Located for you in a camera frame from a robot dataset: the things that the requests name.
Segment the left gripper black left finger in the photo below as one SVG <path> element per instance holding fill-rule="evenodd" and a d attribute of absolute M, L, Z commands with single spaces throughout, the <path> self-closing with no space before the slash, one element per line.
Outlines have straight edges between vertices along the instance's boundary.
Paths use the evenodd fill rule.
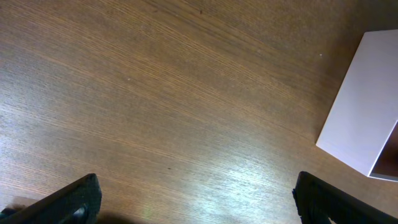
<path fill-rule="evenodd" d="M 95 223 L 101 199 L 97 175 L 87 174 L 26 208 L 5 208 L 1 223 Z"/>

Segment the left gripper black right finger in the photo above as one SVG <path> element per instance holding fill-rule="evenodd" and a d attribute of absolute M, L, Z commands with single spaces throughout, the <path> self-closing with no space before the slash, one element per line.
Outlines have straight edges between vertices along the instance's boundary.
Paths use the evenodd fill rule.
<path fill-rule="evenodd" d="M 390 223 L 390 216 L 314 175 L 301 171 L 292 191 L 302 223 Z"/>

